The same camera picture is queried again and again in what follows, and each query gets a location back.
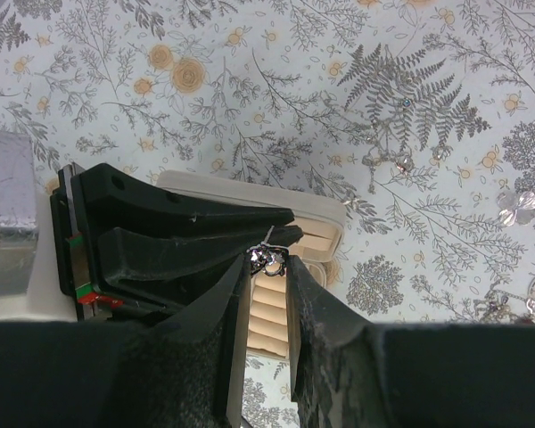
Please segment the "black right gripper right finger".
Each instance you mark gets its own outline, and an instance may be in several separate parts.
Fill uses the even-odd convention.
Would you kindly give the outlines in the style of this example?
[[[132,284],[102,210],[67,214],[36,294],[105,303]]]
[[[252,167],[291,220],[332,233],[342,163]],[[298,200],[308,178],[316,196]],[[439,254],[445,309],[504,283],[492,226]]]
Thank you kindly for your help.
[[[376,324],[286,263],[303,427],[535,427],[535,325]]]

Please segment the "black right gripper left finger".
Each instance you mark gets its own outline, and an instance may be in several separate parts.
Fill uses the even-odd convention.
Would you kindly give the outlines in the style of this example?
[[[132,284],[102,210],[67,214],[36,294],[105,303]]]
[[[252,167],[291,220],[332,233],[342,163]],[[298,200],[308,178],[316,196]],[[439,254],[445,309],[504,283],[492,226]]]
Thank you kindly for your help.
[[[236,427],[250,262],[174,316],[0,322],[0,427]]]

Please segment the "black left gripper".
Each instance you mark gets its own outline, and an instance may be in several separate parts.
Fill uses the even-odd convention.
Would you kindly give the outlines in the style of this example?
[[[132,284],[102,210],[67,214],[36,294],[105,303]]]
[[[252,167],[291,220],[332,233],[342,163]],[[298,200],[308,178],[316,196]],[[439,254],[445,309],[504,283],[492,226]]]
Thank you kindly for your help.
[[[107,163],[84,170],[70,163],[50,195],[59,287],[77,319],[110,319],[116,300],[189,303],[211,287],[239,255],[266,242],[288,248],[303,236],[291,210],[215,202],[172,193]],[[90,227],[93,299],[79,224]]]

